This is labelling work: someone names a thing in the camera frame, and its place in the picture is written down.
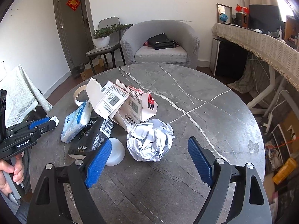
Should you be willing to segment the white plastic lid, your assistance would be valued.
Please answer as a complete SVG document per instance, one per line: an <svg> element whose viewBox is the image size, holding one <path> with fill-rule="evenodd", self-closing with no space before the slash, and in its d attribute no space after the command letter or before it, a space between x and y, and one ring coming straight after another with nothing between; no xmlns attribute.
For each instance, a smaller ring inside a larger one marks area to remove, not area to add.
<svg viewBox="0 0 299 224"><path fill-rule="evenodd" d="M112 152L106 162L106 166L116 166L122 162L125 157L125 148L117 138L109 138L112 144Z"/></svg>

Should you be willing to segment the white paper ball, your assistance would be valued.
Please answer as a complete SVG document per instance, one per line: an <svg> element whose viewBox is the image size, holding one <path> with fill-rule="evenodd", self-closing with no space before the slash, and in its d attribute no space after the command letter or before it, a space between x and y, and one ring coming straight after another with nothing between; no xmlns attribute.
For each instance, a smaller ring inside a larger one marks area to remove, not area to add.
<svg viewBox="0 0 299 224"><path fill-rule="evenodd" d="M151 119L136 124L127 134L127 149L136 161L159 162L172 147L174 138L169 123Z"/></svg>

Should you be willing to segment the blue white tissue pack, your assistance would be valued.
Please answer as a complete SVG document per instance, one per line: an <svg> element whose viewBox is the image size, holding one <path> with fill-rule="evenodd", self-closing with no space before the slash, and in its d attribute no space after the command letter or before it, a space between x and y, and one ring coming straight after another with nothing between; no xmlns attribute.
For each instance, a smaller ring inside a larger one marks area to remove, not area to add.
<svg viewBox="0 0 299 224"><path fill-rule="evenodd" d="M60 141L67 144L70 143L87 126L92 110L91 103L84 101L74 112L66 116Z"/></svg>

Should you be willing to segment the black tissue pack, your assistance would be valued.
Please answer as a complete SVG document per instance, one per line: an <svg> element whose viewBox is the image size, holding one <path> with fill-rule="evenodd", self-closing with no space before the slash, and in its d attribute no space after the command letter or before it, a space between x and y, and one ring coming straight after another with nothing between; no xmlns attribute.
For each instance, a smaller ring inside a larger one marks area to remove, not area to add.
<svg viewBox="0 0 299 224"><path fill-rule="evenodd" d="M71 141L68 156L73 159L84 159L110 137L112 129L113 123L110 119L91 117L87 126Z"/></svg>

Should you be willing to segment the white patterned tablecloth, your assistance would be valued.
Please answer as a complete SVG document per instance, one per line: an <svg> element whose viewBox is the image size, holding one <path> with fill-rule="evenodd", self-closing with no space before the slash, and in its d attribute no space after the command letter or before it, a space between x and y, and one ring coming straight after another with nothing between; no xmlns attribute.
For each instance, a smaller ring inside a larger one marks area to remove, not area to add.
<svg viewBox="0 0 299 224"><path fill-rule="evenodd" d="M5 110L7 127L22 122L38 105L46 113L52 109L52 105L33 84L21 65L7 72L1 71L1 89L7 91Z"/></svg>

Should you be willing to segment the round grey marble table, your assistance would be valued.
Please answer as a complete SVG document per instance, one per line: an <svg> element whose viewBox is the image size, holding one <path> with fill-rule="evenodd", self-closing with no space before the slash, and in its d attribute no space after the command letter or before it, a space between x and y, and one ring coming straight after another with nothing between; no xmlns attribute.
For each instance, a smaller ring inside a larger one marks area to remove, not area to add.
<svg viewBox="0 0 299 224"><path fill-rule="evenodd" d="M31 151L28 223L271 223L245 103L186 67L112 69L67 93Z"/></svg>

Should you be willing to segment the grey cat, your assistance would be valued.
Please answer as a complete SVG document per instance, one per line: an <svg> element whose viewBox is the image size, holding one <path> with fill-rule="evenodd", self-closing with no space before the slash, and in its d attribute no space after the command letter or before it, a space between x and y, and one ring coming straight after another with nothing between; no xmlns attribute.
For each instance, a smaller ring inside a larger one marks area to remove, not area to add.
<svg viewBox="0 0 299 224"><path fill-rule="evenodd" d="M71 70L71 75L74 79L81 77L81 73L85 71L85 64L80 63L79 66L74 67Z"/></svg>

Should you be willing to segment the white torn cardboard box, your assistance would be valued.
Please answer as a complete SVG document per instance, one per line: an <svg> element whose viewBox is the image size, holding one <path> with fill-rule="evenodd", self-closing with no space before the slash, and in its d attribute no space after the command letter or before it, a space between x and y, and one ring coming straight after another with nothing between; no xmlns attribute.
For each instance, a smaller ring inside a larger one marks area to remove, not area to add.
<svg viewBox="0 0 299 224"><path fill-rule="evenodd" d="M150 92L145 93L131 85L125 86L118 79L101 86L91 78L86 86L89 101L95 113L119 124L130 132L135 124L145 122L157 114L158 104Z"/></svg>

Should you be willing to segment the yellow bottle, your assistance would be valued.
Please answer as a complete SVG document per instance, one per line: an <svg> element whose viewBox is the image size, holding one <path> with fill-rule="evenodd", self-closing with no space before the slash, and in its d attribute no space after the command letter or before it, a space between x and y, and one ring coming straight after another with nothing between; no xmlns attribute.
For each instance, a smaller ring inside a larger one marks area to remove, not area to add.
<svg viewBox="0 0 299 224"><path fill-rule="evenodd" d="M273 176L272 180L276 185L283 182L296 168L298 164L292 157L288 158L286 163L279 169L277 174Z"/></svg>

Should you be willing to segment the potted bonsai plant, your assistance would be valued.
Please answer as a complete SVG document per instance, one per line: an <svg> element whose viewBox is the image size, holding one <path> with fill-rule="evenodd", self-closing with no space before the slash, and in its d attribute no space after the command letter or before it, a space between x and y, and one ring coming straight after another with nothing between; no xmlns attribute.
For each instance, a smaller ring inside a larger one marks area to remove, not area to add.
<svg viewBox="0 0 299 224"><path fill-rule="evenodd" d="M110 44L111 38L118 42L120 40L121 32L126 31L132 26L133 24L114 24L96 30L93 34L94 46L97 49L105 48Z"/></svg>

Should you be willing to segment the grey dining chair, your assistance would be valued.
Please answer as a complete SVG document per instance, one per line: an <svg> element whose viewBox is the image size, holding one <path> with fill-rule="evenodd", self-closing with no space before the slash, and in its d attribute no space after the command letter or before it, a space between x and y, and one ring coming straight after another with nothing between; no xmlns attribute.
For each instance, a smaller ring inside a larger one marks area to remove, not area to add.
<svg viewBox="0 0 299 224"><path fill-rule="evenodd" d="M106 18L99 22L98 29L93 34L93 44L95 48L86 53L86 57L89 60L94 75L96 74L96 72L92 61L98 56L104 55L104 60L106 62L106 65L107 67L109 67L106 54L110 53L112 56L112 65L114 68L116 67L116 63L115 63L116 50L120 50L122 61L124 65L126 65L123 50L120 45L120 40L121 40L121 30L119 29L120 25L121 25L120 20L119 17L117 16Z"/></svg>

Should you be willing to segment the grey door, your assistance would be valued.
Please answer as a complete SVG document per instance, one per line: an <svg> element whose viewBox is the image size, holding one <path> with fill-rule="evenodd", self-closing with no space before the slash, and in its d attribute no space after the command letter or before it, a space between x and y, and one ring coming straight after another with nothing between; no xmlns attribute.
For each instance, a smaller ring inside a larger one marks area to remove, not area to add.
<svg viewBox="0 0 299 224"><path fill-rule="evenodd" d="M53 0L54 15L61 46L70 71L80 63L89 63L86 53L94 48L85 0L76 11L66 5L68 0Z"/></svg>

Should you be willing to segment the red fu door sticker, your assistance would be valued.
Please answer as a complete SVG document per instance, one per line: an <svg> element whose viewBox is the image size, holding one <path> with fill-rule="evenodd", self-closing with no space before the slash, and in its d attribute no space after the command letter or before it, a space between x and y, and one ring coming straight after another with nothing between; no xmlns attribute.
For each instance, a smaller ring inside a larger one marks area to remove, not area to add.
<svg viewBox="0 0 299 224"><path fill-rule="evenodd" d="M80 6L80 4L81 4L80 0L68 0L66 2L66 5L69 6L73 11L76 11Z"/></svg>

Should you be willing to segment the black handbag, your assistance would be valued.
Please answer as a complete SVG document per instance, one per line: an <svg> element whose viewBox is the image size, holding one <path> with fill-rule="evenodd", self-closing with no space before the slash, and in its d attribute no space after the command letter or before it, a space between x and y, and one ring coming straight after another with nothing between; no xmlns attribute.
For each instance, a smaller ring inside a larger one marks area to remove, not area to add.
<svg viewBox="0 0 299 224"><path fill-rule="evenodd" d="M168 37L165 33L161 33L161 34L158 34L156 36L149 38L147 40L147 43L149 46L151 46L155 50L171 49L171 48L180 47L178 42L168 39Z"/></svg>

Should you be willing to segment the beige fringed desk cloth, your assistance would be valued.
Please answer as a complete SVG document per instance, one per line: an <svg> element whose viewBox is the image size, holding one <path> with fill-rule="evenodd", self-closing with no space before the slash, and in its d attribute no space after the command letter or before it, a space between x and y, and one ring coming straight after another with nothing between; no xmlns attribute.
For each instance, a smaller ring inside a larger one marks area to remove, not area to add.
<svg viewBox="0 0 299 224"><path fill-rule="evenodd" d="M260 57L298 90L299 53L292 47L269 35L229 24L214 24L212 33Z"/></svg>

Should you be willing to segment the small blue globe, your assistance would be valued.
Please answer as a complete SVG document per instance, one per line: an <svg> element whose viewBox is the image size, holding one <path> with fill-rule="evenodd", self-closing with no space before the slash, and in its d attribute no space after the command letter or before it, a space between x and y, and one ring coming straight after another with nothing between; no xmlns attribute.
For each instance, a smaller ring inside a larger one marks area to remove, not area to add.
<svg viewBox="0 0 299 224"><path fill-rule="evenodd" d="M219 20L221 21L221 23L225 24L228 20L228 16L225 13L220 13Z"/></svg>

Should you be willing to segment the black computer monitor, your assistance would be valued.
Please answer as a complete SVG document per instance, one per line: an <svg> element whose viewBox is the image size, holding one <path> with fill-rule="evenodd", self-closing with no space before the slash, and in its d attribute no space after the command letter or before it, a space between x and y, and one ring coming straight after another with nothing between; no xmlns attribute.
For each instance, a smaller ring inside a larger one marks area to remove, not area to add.
<svg viewBox="0 0 299 224"><path fill-rule="evenodd" d="M280 28L281 22L278 6L249 5L249 28L272 32Z"/></svg>

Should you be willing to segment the wooden picture frame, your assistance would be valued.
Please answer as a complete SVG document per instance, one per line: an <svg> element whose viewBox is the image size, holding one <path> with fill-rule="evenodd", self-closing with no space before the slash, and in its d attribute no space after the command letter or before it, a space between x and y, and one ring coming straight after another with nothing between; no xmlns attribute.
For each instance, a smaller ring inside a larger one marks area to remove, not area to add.
<svg viewBox="0 0 299 224"><path fill-rule="evenodd" d="M228 16L228 20L226 23L232 22L232 7L222 5L222 4L216 4L216 8L217 8L217 23L221 23L221 21L219 20L220 13L225 13Z"/></svg>

